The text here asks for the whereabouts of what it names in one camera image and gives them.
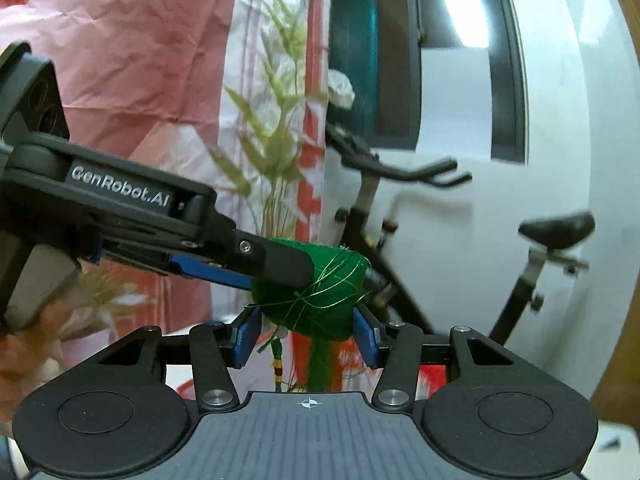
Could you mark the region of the red white patterned curtain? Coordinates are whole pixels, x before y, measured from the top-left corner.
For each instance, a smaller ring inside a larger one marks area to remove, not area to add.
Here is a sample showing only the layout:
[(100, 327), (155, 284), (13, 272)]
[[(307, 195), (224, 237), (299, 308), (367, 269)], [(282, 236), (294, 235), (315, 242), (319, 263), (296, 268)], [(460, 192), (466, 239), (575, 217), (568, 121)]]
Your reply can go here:
[[(26, 41), (54, 64), (63, 113), (76, 143), (180, 174), (216, 188), (218, 208), (252, 232), (241, 196), (209, 155), (232, 140), (232, 106), (224, 80), (241, 75), (247, 39), (267, 0), (1, 0), (1, 41)], [(328, 98), (330, 0), (306, 0), (306, 87), (303, 128), (308, 184), (297, 199), (308, 217), (296, 240), (320, 235)]]

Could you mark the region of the teal curtain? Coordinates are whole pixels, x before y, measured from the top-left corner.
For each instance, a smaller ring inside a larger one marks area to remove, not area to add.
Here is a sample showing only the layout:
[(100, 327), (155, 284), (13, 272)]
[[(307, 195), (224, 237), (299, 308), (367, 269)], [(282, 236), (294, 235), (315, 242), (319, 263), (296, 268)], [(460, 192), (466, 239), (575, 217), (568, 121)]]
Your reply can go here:
[(332, 0), (329, 66), (352, 85), (352, 107), (329, 107), (329, 122), (370, 141), (378, 112), (378, 0)]

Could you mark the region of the green bamboo plant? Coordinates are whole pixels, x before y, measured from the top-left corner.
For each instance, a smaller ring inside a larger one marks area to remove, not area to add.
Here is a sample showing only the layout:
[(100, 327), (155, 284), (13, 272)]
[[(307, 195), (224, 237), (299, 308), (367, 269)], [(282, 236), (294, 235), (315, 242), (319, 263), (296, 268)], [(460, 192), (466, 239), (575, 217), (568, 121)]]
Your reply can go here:
[(209, 150), (250, 215), (249, 229), (275, 240), (295, 240), (308, 217), (297, 193), (307, 184), (303, 149), (310, 145), (303, 116), (326, 94), (306, 87), (306, 0), (267, 0), (259, 6), (257, 32), (247, 39), (241, 75), (224, 80), (222, 102), (232, 106), (232, 140), (238, 154)]

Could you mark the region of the dark window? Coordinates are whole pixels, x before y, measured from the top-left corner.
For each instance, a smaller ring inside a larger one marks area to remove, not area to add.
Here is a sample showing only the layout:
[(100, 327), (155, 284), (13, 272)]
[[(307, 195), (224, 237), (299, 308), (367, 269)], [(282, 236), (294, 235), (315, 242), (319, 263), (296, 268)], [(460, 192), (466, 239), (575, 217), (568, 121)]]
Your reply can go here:
[(378, 112), (366, 141), (525, 162), (524, 72), (511, 0), (378, 0)]

